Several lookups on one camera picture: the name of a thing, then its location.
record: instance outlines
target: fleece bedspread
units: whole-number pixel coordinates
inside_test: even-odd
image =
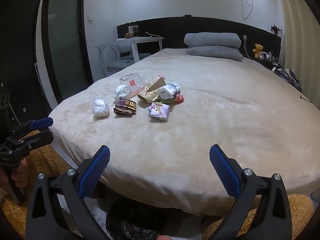
[[[167,122],[150,118],[149,104],[137,97],[136,115],[115,115],[112,94],[129,73],[147,81],[163,74],[181,86],[185,101],[171,107]],[[109,117],[93,117],[95,95],[109,103]],[[101,180],[128,198],[220,215],[234,199],[209,161],[213,144],[259,176],[279,173],[289,194],[320,186],[320,111],[300,96],[255,61],[163,49],[64,100],[50,114],[51,131],[76,163],[107,145],[111,159]]]

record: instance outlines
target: beige curtain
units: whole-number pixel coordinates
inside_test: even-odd
[[[320,109],[320,25],[304,0],[280,0],[284,33],[279,61],[301,80],[302,93]]]

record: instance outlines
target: hand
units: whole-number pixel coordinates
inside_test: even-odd
[[[14,180],[16,183],[16,186],[19,188],[25,188],[28,184],[28,166],[27,166],[27,160],[23,158],[19,162],[20,166],[16,168],[15,171],[11,173],[11,178]],[[4,183],[8,182],[8,176],[4,172],[4,170],[0,167],[0,185],[4,185]]]
[[[168,236],[158,236],[157,240],[172,240],[172,239]]]

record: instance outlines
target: blue gripper pad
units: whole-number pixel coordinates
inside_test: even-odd
[[[39,129],[47,128],[52,125],[53,125],[53,119],[51,117],[48,117],[48,118],[40,119],[37,121],[33,121],[30,124],[29,129],[31,131],[36,131]]]
[[[84,198],[91,195],[109,161],[110,150],[107,146],[104,146],[80,178],[78,191],[80,197]]]
[[[228,195],[238,199],[241,194],[241,184],[238,176],[228,163],[228,157],[218,145],[213,145],[210,148],[209,157]]]

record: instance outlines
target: black trash bag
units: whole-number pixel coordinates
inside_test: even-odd
[[[106,229],[114,240],[156,240],[164,234],[165,226],[161,208],[128,198],[115,201],[106,219]]]

